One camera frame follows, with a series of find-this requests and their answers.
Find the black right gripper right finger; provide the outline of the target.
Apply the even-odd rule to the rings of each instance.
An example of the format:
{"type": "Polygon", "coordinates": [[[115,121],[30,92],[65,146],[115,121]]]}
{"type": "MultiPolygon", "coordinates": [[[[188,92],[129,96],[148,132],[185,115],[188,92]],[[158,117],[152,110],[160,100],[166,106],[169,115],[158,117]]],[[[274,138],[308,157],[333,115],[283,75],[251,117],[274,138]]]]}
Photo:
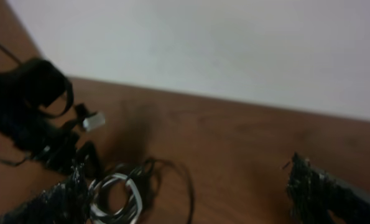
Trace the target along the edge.
{"type": "Polygon", "coordinates": [[[311,165],[295,153],[286,185],[298,223],[370,223],[370,193],[311,165]]]}

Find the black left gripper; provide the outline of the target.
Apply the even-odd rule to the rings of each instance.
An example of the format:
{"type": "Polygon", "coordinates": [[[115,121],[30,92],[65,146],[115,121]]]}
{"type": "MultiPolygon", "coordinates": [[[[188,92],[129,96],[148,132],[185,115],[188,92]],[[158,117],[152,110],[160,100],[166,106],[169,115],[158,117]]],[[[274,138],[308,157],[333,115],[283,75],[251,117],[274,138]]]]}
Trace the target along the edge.
{"type": "Polygon", "coordinates": [[[21,161],[0,158],[0,162],[16,167],[35,161],[63,175],[71,174],[74,164],[84,164],[87,177],[101,177],[103,168],[95,145],[87,141],[77,147],[80,136],[73,130],[79,126],[86,131],[97,115],[83,103],[74,103],[72,83],[47,60],[32,58],[0,73],[0,133],[25,153],[21,161]],[[67,98],[61,114],[74,109],[76,117],[56,127],[50,123],[56,115],[40,110],[40,106],[48,107],[62,95],[67,98]]]}

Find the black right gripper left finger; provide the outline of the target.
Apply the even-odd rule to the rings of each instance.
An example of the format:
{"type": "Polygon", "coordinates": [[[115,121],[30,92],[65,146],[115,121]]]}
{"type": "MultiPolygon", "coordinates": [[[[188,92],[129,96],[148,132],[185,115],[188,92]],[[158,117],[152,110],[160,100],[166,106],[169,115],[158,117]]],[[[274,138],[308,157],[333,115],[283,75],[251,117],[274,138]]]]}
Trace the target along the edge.
{"type": "Polygon", "coordinates": [[[90,218],[90,192],[84,165],[32,200],[0,215],[0,224],[82,224],[90,218]]]}

